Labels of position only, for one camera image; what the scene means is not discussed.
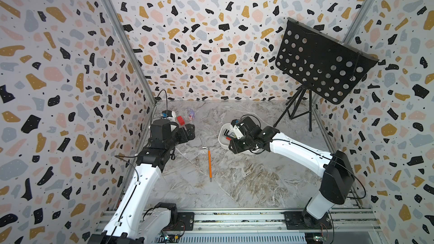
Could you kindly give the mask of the orange sleeved hex key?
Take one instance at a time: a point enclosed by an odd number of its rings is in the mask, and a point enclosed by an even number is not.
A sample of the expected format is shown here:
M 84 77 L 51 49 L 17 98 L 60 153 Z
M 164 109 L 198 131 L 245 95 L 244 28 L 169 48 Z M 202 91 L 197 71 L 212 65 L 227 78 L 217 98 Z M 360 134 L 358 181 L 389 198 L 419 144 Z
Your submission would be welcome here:
M 212 182 L 212 162 L 211 162 L 211 151 L 207 146 L 202 147 L 203 150 L 206 150 L 208 155 L 208 166 L 209 166 L 209 179 Z

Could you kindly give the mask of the large black hex key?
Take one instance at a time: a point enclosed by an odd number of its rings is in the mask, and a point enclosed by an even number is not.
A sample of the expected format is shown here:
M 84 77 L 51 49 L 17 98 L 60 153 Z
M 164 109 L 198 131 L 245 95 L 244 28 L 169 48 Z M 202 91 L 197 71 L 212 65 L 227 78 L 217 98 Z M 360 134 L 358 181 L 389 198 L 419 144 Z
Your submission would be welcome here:
M 226 136 L 231 137 L 232 140 L 234 140 L 234 139 L 237 138 L 236 135 L 235 135 L 235 133 L 234 133 L 233 131 L 229 130 L 229 129 L 226 129 L 226 130 L 223 132 L 223 136 L 224 136 L 224 137 L 226 137 Z

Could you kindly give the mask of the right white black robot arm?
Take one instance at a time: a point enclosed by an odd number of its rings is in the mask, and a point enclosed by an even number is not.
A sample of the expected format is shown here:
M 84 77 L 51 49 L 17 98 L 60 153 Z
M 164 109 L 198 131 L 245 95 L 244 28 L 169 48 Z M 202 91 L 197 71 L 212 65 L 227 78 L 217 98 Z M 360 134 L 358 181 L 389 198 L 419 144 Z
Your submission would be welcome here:
M 318 192 L 309 199 L 293 224 L 301 223 L 307 228 L 320 224 L 333 206 L 345 203 L 356 180 L 349 159 L 342 151 L 331 153 L 312 148 L 274 127 L 261 128 L 250 116 L 224 124 L 218 139 L 222 148 L 234 154 L 268 151 L 289 158 L 322 179 Z

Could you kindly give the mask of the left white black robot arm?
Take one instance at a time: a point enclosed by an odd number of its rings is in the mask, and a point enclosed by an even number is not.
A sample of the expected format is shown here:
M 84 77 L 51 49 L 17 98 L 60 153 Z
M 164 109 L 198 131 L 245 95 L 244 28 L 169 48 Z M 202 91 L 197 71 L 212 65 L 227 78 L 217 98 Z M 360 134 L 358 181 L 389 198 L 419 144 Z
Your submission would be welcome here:
M 149 129 L 125 196 L 102 233 L 90 236 L 90 244 L 150 244 L 165 228 L 177 226 L 176 204 L 158 203 L 149 211 L 145 206 L 167 162 L 175 159 L 176 147 L 195 139 L 195 126 L 170 116 L 155 120 Z

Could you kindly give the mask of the white rectangular storage box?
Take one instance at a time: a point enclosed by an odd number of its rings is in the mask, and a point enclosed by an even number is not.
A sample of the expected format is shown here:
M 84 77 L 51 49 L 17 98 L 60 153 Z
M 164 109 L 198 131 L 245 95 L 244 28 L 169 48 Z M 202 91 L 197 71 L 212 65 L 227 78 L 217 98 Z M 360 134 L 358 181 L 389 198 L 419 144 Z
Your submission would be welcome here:
M 219 136 L 218 136 L 218 142 L 220 143 L 220 145 L 221 145 L 221 147 L 222 147 L 223 149 L 228 150 L 228 149 L 229 149 L 229 144 L 230 144 L 231 141 L 227 140 L 227 139 L 223 136 L 223 132 L 224 132 L 226 129 L 229 129 L 229 130 L 232 131 L 232 125 L 231 125 L 230 123 L 226 123 L 226 124 L 224 124 L 224 125 L 221 127 L 220 132 L 219 132 Z M 256 149 L 256 150 L 254 150 L 254 151 L 250 151 L 250 150 L 242 151 L 241 154 L 254 155 L 254 154 L 260 154 L 260 153 L 263 153 L 263 152 L 264 152 L 264 150 L 258 150 L 258 149 Z

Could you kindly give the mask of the red tag on left gripper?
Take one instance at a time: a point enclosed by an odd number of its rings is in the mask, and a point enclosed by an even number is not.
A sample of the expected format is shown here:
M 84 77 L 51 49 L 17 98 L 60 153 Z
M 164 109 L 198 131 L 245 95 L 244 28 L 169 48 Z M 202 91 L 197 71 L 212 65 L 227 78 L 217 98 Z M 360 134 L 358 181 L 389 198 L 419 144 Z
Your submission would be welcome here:
M 182 116 L 178 116 L 178 117 L 176 118 L 176 120 L 177 120 L 177 122 L 179 123 L 180 126 L 185 125 L 185 120 L 183 119 Z

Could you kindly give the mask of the small clear purple object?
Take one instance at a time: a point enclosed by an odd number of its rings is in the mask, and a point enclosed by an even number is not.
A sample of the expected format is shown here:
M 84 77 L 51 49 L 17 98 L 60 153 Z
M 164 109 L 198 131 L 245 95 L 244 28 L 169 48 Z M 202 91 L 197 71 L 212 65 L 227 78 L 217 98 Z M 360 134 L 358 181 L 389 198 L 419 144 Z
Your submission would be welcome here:
M 195 119 L 195 112 L 192 108 L 188 108 L 188 119 L 189 121 L 193 121 Z

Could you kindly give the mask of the black perforated music stand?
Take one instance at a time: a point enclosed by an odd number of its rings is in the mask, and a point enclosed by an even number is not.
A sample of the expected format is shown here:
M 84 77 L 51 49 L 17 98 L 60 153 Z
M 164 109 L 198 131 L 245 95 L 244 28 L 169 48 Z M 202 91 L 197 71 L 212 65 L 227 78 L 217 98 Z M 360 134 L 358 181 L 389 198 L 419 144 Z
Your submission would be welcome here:
M 282 114 L 297 118 L 305 94 L 310 106 L 314 93 L 340 104 L 377 62 L 373 56 L 289 18 L 275 65 L 300 86 Z

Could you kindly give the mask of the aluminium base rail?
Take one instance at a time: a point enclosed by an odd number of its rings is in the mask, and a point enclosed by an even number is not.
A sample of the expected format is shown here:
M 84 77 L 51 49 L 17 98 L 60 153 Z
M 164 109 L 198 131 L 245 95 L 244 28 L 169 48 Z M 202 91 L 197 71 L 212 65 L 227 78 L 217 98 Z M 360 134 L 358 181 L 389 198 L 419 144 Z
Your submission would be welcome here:
M 368 209 L 316 220 L 296 209 L 191 209 L 162 204 L 134 215 L 105 212 L 89 244 L 385 244 Z

